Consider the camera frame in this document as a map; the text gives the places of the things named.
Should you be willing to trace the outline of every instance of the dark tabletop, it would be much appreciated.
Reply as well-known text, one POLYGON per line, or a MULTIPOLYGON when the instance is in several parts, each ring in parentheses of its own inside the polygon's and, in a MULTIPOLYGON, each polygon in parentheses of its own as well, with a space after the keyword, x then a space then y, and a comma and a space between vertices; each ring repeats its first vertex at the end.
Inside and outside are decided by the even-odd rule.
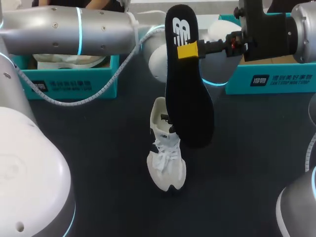
MULTIPOLYGON (((281 237, 275 206, 304 173, 315 134, 312 94, 229 96, 209 87, 216 130, 202 150, 182 147, 188 176, 177 196, 149 177, 150 112, 164 84, 134 58, 115 100, 75 108, 31 106, 67 160, 77 201, 76 237, 281 237)), ((203 125, 196 122, 197 129, 203 125)))

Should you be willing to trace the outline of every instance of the new balance logo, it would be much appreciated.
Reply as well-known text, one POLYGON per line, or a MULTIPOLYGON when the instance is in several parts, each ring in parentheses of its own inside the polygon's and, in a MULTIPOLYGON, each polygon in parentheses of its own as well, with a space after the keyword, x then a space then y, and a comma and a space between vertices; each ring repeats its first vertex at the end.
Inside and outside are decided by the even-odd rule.
POLYGON ((190 40, 190 26, 186 20, 180 21, 179 18, 175 17, 172 20, 173 32, 178 36, 174 37, 174 44, 181 46, 188 44, 187 40, 190 40))

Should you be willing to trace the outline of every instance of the white logo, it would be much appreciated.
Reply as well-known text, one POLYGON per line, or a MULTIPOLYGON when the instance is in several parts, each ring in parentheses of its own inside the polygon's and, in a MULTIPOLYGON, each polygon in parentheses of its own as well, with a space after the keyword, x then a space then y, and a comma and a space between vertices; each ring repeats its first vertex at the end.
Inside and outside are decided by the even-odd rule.
POLYGON ((259 84, 264 84, 264 83, 266 83, 266 80, 267 80, 266 78, 255 78, 253 83, 254 84, 258 84, 258 83, 259 84))
POLYGON ((174 44, 177 46, 188 44, 190 37, 190 26, 186 20, 180 21, 179 18, 173 18, 173 32, 178 36, 174 37, 174 44))

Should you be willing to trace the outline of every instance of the black insole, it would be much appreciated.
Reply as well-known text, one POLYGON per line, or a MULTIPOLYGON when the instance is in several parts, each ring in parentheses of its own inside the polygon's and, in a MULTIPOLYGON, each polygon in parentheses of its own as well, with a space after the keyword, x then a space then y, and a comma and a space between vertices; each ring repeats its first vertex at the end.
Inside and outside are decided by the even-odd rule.
POLYGON ((214 131, 214 108, 199 72, 199 59, 178 59, 177 46, 198 40, 198 21, 187 5, 169 9, 165 20, 168 54, 166 106, 176 133, 191 148, 207 146, 214 131))

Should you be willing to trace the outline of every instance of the teal bin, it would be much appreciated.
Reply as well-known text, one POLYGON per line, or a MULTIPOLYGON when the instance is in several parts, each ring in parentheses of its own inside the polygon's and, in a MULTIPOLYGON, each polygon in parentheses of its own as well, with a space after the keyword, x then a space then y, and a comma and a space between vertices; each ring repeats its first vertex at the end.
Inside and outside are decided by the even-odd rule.
MULTIPOLYGON (((233 15, 219 19, 240 25, 233 15)), ((239 65, 225 90, 230 95, 316 92, 316 63, 239 65)))
MULTIPOLYGON (((54 100, 86 99, 98 92, 119 68, 119 56, 112 56, 108 68, 28 70, 31 56, 14 56, 12 60, 25 75, 47 96, 54 100)), ((29 100, 41 99, 22 79, 29 100)), ((104 92, 100 99, 117 96, 117 80, 104 92)))

